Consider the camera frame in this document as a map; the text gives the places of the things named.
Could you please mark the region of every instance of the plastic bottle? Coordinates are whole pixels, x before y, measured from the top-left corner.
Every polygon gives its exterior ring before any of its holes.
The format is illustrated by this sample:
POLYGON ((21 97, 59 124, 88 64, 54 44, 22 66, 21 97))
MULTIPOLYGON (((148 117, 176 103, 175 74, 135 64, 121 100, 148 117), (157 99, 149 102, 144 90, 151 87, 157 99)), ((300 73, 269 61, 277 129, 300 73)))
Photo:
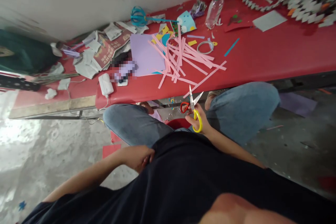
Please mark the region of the plastic bottle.
POLYGON ((209 29, 213 29, 218 21, 224 5, 224 0, 212 0, 209 5, 208 14, 205 20, 205 25, 209 29))

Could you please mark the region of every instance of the white charger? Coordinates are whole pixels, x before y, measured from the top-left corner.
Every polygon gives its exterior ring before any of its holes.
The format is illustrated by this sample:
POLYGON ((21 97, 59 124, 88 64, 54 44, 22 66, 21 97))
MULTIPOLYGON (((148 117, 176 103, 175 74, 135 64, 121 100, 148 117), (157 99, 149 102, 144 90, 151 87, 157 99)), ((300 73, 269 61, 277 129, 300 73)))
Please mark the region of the white charger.
POLYGON ((109 74, 107 73, 102 74, 101 76, 99 76, 98 80, 100 84, 101 93, 106 98, 108 98, 109 94, 114 92, 109 74))

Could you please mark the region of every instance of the green bag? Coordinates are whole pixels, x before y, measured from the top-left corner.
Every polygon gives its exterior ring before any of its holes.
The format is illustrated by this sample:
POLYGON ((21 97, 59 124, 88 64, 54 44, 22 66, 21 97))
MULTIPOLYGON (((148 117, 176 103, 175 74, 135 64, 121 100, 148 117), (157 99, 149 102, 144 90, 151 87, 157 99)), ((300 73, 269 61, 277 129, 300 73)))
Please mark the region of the green bag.
POLYGON ((0 71, 33 75, 42 73, 59 59, 48 44, 0 30, 0 71))

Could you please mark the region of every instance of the leg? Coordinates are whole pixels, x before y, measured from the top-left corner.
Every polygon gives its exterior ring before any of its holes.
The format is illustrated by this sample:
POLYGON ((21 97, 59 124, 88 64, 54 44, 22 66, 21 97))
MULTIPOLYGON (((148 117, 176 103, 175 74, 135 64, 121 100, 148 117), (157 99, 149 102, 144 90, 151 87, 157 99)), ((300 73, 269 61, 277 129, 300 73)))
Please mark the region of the leg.
POLYGON ((168 125, 147 114, 139 105, 114 104, 104 112, 106 126, 129 145, 149 148, 161 137, 173 132, 168 125))
POLYGON ((243 145, 264 126, 279 103, 275 87, 251 82, 213 98, 206 117, 213 128, 243 145))

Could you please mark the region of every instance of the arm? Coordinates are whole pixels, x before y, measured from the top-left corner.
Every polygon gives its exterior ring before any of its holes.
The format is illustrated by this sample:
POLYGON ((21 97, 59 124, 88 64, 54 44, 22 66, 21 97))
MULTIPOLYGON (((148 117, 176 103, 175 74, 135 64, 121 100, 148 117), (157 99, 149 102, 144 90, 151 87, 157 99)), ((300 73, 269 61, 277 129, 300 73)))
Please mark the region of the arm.
POLYGON ((65 181, 42 202, 54 202, 65 194, 98 187, 120 165, 127 165, 140 173, 153 156, 154 150, 144 145, 122 148, 65 181))
MULTIPOLYGON (((258 159, 252 156, 249 152, 244 150, 231 139, 227 138, 226 136, 212 128, 207 120, 205 112, 199 104, 196 104, 195 108, 198 110, 203 123, 203 129, 201 133, 205 135, 217 149, 235 158, 255 164, 263 169, 266 168, 258 159)), ((196 121, 188 115, 185 117, 185 119, 191 125, 193 125, 195 129, 198 129, 200 127, 200 123, 198 120, 196 121)))

